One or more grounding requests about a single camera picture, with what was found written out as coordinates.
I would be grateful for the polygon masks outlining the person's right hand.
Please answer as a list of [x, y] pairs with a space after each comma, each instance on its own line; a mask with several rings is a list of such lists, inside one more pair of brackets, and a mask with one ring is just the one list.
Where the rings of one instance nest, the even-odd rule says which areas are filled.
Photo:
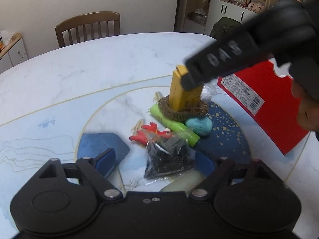
[[296, 117], [298, 124], [307, 131], [318, 132], [318, 100], [313, 99], [295, 80], [292, 81], [291, 93], [300, 100]]

